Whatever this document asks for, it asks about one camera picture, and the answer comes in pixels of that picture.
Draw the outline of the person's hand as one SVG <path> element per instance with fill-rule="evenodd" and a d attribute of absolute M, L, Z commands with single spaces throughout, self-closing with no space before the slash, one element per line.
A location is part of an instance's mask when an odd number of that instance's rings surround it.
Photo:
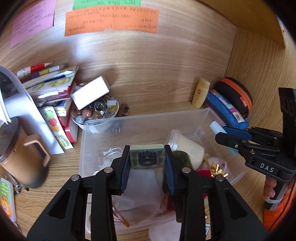
<path fill-rule="evenodd" d="M 266 176 L 264 188 L 263 188 L 263 197 L 265 199 L 273 198 L 275 196 L 274 188 L 277 185 L 277 181 L 271 177 Z"/>

